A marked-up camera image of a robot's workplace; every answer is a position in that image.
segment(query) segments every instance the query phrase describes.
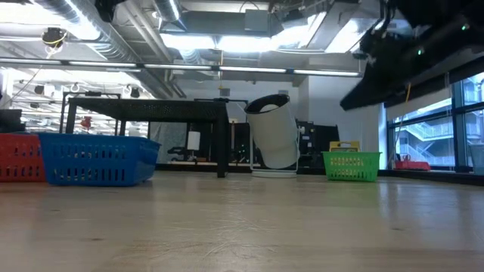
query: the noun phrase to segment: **desk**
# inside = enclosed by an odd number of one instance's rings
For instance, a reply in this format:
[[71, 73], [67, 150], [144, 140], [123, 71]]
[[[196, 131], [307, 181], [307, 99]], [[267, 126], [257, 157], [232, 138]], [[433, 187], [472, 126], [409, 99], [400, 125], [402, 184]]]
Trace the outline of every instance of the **desk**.
[[228, 173], [230, 144], [225, 105], [225, 102], [74, 97], [69, 99], [66, 133], [74, 132], [77, 107], [120, 120], [120, 136], [125, 134], [127, 121], [209, 122], [216, 128], [219, 143], [217, 146], [217, 177], [224, 178]]

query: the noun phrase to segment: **ceiling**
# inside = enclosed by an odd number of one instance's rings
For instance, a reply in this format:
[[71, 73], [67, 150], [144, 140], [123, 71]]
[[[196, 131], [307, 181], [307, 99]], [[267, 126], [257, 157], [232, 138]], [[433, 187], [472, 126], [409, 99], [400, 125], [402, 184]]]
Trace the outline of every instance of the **ceiling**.
[[[184, 63], [185, 60], [179, 53], [179, 48], [170, 47], [170, 41], [167, 36], [159, 36], [160, 43], [154, 43], [150, 39], [151, 33], [159, 35], [159, 19], [154, 16], [155, 9], [151, 0], [134, 1], [129, 0], [136, 5], [141, 11], [142, 20], [139, 16], [130, 18], [123, 8], [123, 3], [116, 7], [113, 21], [110, 24], [110, 36], [120, 36], [123, 42], [126, 42], [129, 50], [133, 55], [139, 58], [139, 61], [149, 63], [165, 62], [163, 58], [168, 55], [168, 59], [175, 63]], [[91, 5], [90, 2], [83, 2], [84, 5]], [[379, 17], [378, 0], [361, 0], [359, 4], [348, 4], [348, 1], [325, 1], [325, 0], [275, 0], [275, 1], [223, 1], [223, 0], [181, 0], [183, 7], [182, 18], [187, 20], [196, 17], [198, 13], [210, 11], [210, 16], [219, 16], [220, 13], [243, 14], [254, 10], [272, 11], [278, 17], [276, 23], [281, 24], [279, 17], [284, 18], [287, 11], [291, 9], [300, 9], [308, 23], [297, 29], [297, 31], [283, 30], [275, 33], [272, 38], [266, 37], [266, 41], [278, 42], [278, 48], [271, 47], [262, 51], [232, 51], [213, 48], [197, 48], [201, 46], [200, 42], [185, 42], [183, 46], [194, 47], [200, 54], [201, 61], [208, 64], [221, 64], [226, 66], [248, 66], [248, 67], [280, 67], [280, 68], [301, 68], [311, 70], [337, 70], [337, 71], [364, 71], [365, 63], [355, 60], [350, 54], [358, 46], [357, 41], [362, 33]], [[408, 24], [398, 15], [393, 24], [394, 28], [404, 29]], [[0, 57], [16, 58], [46, 58], [49, 49], [42, 43], [42, 34], [48, 27], [61, 27], [69, 31], [69, 35], [64, 40], [62, 50], [53, 54], [52, 59], [58, 60], [93, 60], [105, 61], [99, 51], [94, 50], [95, 46], [101, 42], [98, 40], [81, 40], [78, 34], [79, 30], [74, 29], [72, 23], [67, 22], [64, 18], [52, 14], [50, 11], [39, 7], [38, 5], [18, 5], [13, 3], [4, 3], [0, 0]], [[203, 25], [200, 21], [200, 28], [210, 28], [214, 25]], [[174, 25], [169, 24], [162, 29], [162, 34], [171, 34], [183, 36], [183, 33], [173, 33]], [[209, 35], [216, 47], [222, 44], [223, 35]], [[250, 48], [255, 46], [254, 41], [243, 42], [241, 48]], [[29, 120], [30, 127], [35, 130], [36, 124], [40, 127], [49, 127], [45, 130], [51, 131], [58, 128], [59, 116], [61, 111], [62, 91], [69, 91], [73, 86], [80, 87], [80, 91], [102, 91], [106, 93], [121, 93], [123, 97], [129, 97], [129, 89], [139, 87], [141, 89], [141, 98], [151, 99], [153, 95], [149, 93], [149, 88], [145, 88], [144, 82], [141, 82], [135, 73], [108, 72], [103, 71], [72, 71], [72, 70], [53, 70], [42, 69], [36, 74], [38, 66], [31, 69], [18, 67], [3, 67], [3, 70], [10, 71], [11, 80], [14, 82], [12, 94], [14, 96], [13, 105], [15, 108], [23, 109], [24, 117]], [[32, 84], [26, 86], [26, 82], [36, 74]], [[222, 76], [223, 81], [245, 81], [245, 82], [292, 82], [297, 86], [303, 80], [302, 76], [264, 74], [264, 73], [241, 73], [241, 72], [223, 72], [199, 73], [199, 72], [182, 72], [175, 71], [174, 76], [183, 82], [210, 82], [219, 81]], [[47, 85], [50, 93], [45, 95], [35, 94], [33, 89], [36, 85]], [[92, 116], [94, 124], [98, 127], [99, 132], [113, 131], [113, 120], [106, 116], [99, 116], [94, 113], [79, 111], [78, 120], [84, 116]], [[78, 131], [82, 130], [80, 125], [76, 126]]]

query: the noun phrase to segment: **glass window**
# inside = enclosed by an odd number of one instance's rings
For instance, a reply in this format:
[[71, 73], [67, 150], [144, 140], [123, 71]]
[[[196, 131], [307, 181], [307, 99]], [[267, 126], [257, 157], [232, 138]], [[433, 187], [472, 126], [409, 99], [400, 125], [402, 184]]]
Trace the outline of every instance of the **glass window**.
[[[439, 113], [442, 111], [450, 110], [452, 108], [452, 100], [451, 98], [447, 98], [435, 104], [429, 105], [427, 107], [423, 107], [421, 109], [415, 110], [411, 113], [407, 113], [403, 116], [403, 120], [414, 119], [417, 117], [428, 116], [433, 113]], [[402, 119], [400, 117], [395, 118], [393, 120], [394, 123], [401, 122]]]
[[484, 166], [484, 112], [476, 110], [466, 113], [467, 164]]
[[452, 118], [406, 125], [395, 130], [396, 153], [434, 166], [455, 166]]
[[484, 101], [484, 98], [482, 97], [484, 86], [482, 85], [484, 85], [484, 73], [471, 76], [462, 81], [464, 105], [472, 105]]

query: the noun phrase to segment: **red basket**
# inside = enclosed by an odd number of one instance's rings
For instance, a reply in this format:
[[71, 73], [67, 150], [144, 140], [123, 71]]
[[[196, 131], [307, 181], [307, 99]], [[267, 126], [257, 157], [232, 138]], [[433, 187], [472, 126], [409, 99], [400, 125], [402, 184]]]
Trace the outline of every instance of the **red basket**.
[[37, 135], [0, 134], [0, 182], [45, 181]]

